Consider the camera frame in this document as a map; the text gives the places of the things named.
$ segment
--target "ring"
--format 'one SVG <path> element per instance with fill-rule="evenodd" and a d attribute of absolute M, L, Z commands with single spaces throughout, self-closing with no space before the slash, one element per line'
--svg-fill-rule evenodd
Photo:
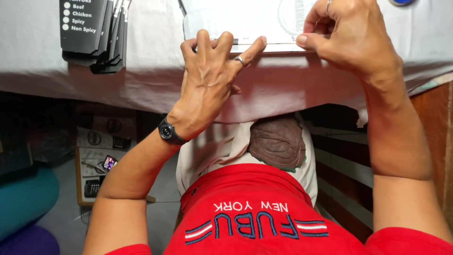
<path fill-rule="evenodd" d="M 330 2 L 332 2 L 332 0 L 329 0 L 329 2 L 327 2 L 327 8 L 326 8 L 326 14 L 329 15 L 329 5 L 330 5 Z"/>
<path fill-rule="evenodd" d="M 244 66 L 245 66 L 245 65 L 244 65 L 244 61 L 242 60 L 241 56 L 237 56 L 237 57 L 233 58 L 233 60 L 238 60 L 238 61 L 240 61 L 240 62 L 241 62 L 241 64 L 242 64 L 242 67 L 244 67 Z"/>

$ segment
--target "black wristwatch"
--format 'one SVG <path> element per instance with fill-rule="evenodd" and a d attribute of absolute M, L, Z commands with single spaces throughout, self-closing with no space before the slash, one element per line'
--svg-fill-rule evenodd
<path fill-rule="evenodd" d="M 167 122 L 167 117 L 162 120 L 162 122 L 159 124 L 158 129 L 160 136 L 169 143 L 183 145 L 188 142 L 178 136 L 178 134 L 174 130 L 174 127 Z"/>

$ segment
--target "white sheet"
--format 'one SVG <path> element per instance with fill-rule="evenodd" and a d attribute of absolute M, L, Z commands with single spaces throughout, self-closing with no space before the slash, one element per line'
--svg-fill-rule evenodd
<path fill-rule="evenodd" d="M 453 1 L 419 0 L 407 7 L 378 3 L 405 61 L 408 90 L 453 71 Z M 184 66 L 178 0 L 132 1 L 127 71 L 113 76 L 93 75 L 63 61 L 58 12 L 55 0 L 0 2 L 0 90 L 158 113 L 171 109 Z M 324 103 L 365 108 L 357 79 L 315 54 L 262 57 L 242 71 L 236 84 L 244 93 L 228 100 L 220 121 L 245 122 Z"/>

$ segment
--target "black label card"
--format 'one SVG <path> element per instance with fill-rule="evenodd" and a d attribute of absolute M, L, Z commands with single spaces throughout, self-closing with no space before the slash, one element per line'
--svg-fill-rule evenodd
<path fill-rule="evenodd" d="M 60 0 L 63 51 L 91 54 L 99 47 L 108 0 Z"/>

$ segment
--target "phone screen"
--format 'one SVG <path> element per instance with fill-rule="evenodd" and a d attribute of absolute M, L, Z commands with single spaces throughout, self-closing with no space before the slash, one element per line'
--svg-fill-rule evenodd
<path fill-rule="evenodd" d="M 104 169 L 109 172 L 112 170 L 112 167 L 114 167 L 118 161 L 110 156 L 107 156 L 105 161 L 104 161 Z"/>

